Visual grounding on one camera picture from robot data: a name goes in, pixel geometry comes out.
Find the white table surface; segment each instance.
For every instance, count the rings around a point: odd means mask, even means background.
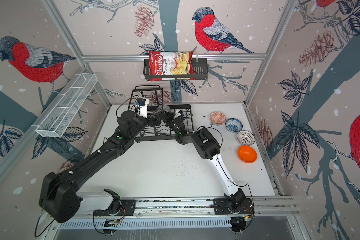
[[[119,105],[112,105],[110,108],[93,151],[118,126],[115,114],[118,107]],[[199,126],[210,127],[209,115],[214,111],[221,111],[227,118],[239,119],[243,123],[243,130],[252,132],[241,104],[192,104],[191,107],[195,129]],[[121,106],[118,115],[126,109],[127,105]],[[257,161],[244,163],[237,155],[241,144],[237,141],[236,134],[229,132],[224,124],[213,127],[224,138],[222,159],[236,183],[249,183],[253,196],[274,196],[257,144],[252,145],[257,152]],[[208,130],[220,143],[220,134],[213,129]],[[198,155],[193,144],[180,145],[176,140],[135,142],[123,156],[93,175],[80,191],[101,192],[111,189],[121,197],[136,198],[223,196],[221,184],[207,161]],[[242,189],[245,195],[250,196],[248,187]]]

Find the chip bag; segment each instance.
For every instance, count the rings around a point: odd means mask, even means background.
[[[149,51],[149,67],[151,75],[183,75],[194,74],[191,65],[193,51],[181,52],[158,52]],[[174,78],[153,78],[151,81],[174,80]]]

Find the black dish rack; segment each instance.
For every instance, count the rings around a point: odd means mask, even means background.
[[[191,60],[194,74],[180,74],[180,75],[150,75],[151,69],[149,67],[149,59],[144,59],[143,74],[145,80],[151,81],[152,79],[174,78],[174,80],[206,80],[208,78],[208,65],[206,58],[197,58]]]
[[[148,98],[149,103],[147,107],[147,115],[153,116],[156,112],[161,111],[162,109],[171,111],[175,113],[177,109],[182,110],[182,115],[179,118],[183,119],[185,128],[188,132],[193,132],[193,119],[192,119],[192,109],[189,104],[176,104],[176,105],[167,105],[170,103],[163,102],[163,88],[160,85],[139,85],[132,90],[131,99],[129,100],[128,110],[135,111],[138,106],[136,102],[138,98]],[[160,126],[150,127],[147,126],[141,132],[141,135],[135,137],[137,142],[140,141],[155,141],[155,140],[168,140],[175,139],[175,132],[171,131],[168,127],[165,126],[165,123],[162,122]]]

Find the blue patterned bowl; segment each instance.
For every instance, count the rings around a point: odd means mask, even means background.
[[[225,122],[225,127],[227,127],[229,132],[240,132],[242,130],[242,123],[235,118],[229,118]]]

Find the black wire basket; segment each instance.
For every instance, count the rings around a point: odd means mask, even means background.
[[[148,98],[149,103],[147,106],[147,115],[153,116],[155,113],[165,110],[167,112],[175,113],[176,110],[181,110],[182,114],[179,118],[183,119],[185,129],[187,132],[193,132],[193,119],[192,109],[189,104],[176,104],[167,105],[163,99],[163,88],[160,85],[139,85],[132,90],[131,99],[129,100],[128,110],[135,111],[138,106],[136,105],[138,98]],[[141,132],[141,134],[135,137],[137,142],[140,141],[155,141],[155,140],[168,140],[175,139],[175,132],[165,126],[165,123],[161,123],[160,126],[150,127],[147,126]]]

